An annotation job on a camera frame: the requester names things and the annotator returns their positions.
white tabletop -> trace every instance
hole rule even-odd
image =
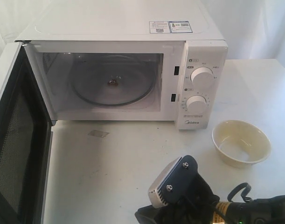
[[[249,169],[224,164],[211,131],[226,119],[263,130],[270,157]],[[93,130],[108,134],[96,137]],[[285,69],[276,60],[228,60],[205,130],[178,131],[173,122],[58,121],[53,131],[45,224],[136,224],[154,179],[187,154],[222,200],[242,182],[250,183],[253,198],[285,194]]]

open microwave door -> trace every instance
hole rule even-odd
[[[41,223],[51,120],[22,43],[0,58],[0,224]]]

microwave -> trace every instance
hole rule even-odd
[[[52,2],[0,57],[0,223],[41,222],[57,120],[206,128],[227,51],[199,0]]]

midea logo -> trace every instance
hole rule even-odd
[[[197,121],[190,121],[190,120],[186,120],[186,121],[185,121],[185,124],[186,124],[186,125],[199,124],[199,122],[197,122]]]

barcode sticker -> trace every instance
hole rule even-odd
[[[170,34],[168,21],[150,21],[151,34]]]
[[[189,21],[169,21],[171,33],[192,33]]]

